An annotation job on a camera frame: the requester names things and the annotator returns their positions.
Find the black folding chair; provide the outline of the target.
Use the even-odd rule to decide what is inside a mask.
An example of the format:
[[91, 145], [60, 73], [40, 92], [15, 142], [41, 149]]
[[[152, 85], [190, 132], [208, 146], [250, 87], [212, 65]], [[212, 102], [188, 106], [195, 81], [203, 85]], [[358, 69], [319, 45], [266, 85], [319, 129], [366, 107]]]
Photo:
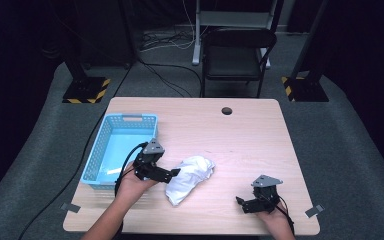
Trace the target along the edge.
[[257, 82], [255, 98], [261, 95], [268, 55], [277, 43], [269, 29], [216, 29], [202, 40], [200, 96], [206, 96], [206, 81]]

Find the grey tape strip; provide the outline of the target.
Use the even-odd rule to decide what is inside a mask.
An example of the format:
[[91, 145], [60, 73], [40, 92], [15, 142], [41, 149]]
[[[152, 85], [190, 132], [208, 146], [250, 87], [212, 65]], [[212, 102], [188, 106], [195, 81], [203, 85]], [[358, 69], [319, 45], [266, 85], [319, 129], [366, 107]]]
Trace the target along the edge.
[[320, 213], [323, 212], [324, 210], [325, 210], [325, 207], [322, 206], [321, 204], [319, 204], [319, 205], [313, 206], [312, 208], [308, 209], [308, 210], [305, 212], [305, 215], [306, 215], [308, 218], [311, 218], [311, 217], [317, 216], [318, 214], [320, 214]]
[[65, 210], [65, 211], [78, 213], [79, 210], [81, 209], [81, 207], [78, 205], [72, 204], [72, 203], [62, 203], [60, 206], [60, 209]]

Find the person's left hand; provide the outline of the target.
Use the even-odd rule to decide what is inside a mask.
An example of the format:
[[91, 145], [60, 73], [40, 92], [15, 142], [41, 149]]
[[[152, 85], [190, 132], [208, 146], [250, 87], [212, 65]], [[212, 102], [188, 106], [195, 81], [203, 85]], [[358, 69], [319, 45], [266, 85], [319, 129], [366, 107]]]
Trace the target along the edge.
[[135, 203], [149, 188], [156, 184], [155, 180], [140, 180], [134, 173], [133, 164], [130, 163], [123, 172], [116, 200], [122, 203]]

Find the blue plastic basket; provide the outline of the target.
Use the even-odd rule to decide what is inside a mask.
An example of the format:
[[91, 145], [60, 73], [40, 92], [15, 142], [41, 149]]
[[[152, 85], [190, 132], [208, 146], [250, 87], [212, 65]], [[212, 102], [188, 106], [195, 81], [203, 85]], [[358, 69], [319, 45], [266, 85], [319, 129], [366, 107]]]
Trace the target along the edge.
[[157, 136], [155, 114], [106, 114], [80, 181], [95, 190], [113, 190], [129, 152]]

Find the white metal stand frame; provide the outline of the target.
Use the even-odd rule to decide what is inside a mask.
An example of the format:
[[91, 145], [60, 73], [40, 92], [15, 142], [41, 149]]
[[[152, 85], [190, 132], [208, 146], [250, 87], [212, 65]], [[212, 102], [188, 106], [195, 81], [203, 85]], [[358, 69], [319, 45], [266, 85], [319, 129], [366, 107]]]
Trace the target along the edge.
[[266, 28], [276, 31], [284, 0], [270, 0], [269, 9], [266, 12], [233, 12], [202, 10], [201, 0], [196, 0], [195, 10], [195, 42], [192, 57], [192, 65], [200, 64], [201, 59], [201, 27], [228, 27], [228, 28]]

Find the black stand with striped base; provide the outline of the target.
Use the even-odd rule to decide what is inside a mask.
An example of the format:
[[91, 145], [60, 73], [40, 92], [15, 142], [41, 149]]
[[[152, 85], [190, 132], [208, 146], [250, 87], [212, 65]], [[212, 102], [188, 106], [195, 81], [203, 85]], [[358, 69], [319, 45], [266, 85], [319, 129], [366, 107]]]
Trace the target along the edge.
[[323, 18], [329, 0], [323, 0], [315, 20], [310, 29], [307, 40], [299, 54], [298, 60], [289, 77], [282, 77], [283, 87], [288, 99], [293, 102], [328, 102], [329, 99], [324, 92], [320, 78], [323, 75], [323, 59], [317, 60], [304, 78], [299, 78], [298, 73], [304, 65], [304, 61], [309, 53], [319, 24]]
[[86, 75], [66, 30], [74, 34], [81, 41], [87, 44], [90, 44], [90, 42], [63, 20], [60, 20], [59, 24], [63, 27], [60, 35], [61, 56], [72, 76], [72, 82], [63, 95], [63, 101], [65, 103], [99, 103], [106, 93], [110, 80], [105, 77], [90, 77]]

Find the black cabinet on casters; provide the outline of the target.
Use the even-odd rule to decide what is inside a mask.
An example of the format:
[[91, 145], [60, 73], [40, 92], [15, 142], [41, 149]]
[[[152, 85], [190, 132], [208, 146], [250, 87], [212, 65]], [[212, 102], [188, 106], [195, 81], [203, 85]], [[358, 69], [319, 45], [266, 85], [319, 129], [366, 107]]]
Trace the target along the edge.
[[129, 0], [75, 0], [81, 42], [80, 61], [90, 67], [117, 66], [128, 69], [136, 51]]

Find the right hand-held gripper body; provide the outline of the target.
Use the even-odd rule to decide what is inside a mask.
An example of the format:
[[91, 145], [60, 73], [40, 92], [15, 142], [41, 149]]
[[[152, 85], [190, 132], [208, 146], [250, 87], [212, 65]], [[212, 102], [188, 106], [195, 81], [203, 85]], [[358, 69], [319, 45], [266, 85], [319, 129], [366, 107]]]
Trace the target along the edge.
[[246, 204], [252, 206], [252, 213], [262, 211], [272, 212], [280, 202], [280, 196], [277, 193], [276, 186], [282, 183], [282, 180], [267, 175], [257, 177], [251, 184], [254, 199], [246, 201]]

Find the white cloth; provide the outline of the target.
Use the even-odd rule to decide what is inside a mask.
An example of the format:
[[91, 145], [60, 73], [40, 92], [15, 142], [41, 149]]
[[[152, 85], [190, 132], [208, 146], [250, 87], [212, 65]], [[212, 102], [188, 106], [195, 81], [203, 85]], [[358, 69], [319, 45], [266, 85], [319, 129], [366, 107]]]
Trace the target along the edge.
[[209, 179], [216, 164], [203, 156], [184, 159], [179, 165], [179, 174], [167, 185], [165, 194], [173, 206], [178, 206], [201, 182]]

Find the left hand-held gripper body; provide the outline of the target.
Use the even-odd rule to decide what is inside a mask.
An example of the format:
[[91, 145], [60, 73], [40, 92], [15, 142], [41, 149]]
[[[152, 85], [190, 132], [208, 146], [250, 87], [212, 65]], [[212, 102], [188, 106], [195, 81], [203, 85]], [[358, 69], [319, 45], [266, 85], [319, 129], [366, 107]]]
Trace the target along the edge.
[[155, 138], [151, 139], [134, 160], [135, 175], [140, 180], [151, 179], [162, 182], [164, 176], [170, 175], [170, 171], [157, 166], [164, 152], [159, 142]]

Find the person's right hand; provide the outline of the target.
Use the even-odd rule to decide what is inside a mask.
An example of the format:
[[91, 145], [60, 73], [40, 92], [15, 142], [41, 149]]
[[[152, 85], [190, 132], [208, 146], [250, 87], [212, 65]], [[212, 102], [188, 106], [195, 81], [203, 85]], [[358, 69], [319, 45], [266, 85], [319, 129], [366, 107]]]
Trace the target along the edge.
[[290, 229], [285, 213], [286, 210], [284, 206], [278, 203], [272, 212], [257, 212], [256, 216], [264, 223], [264, 226], [270, 233], [275, 233]]

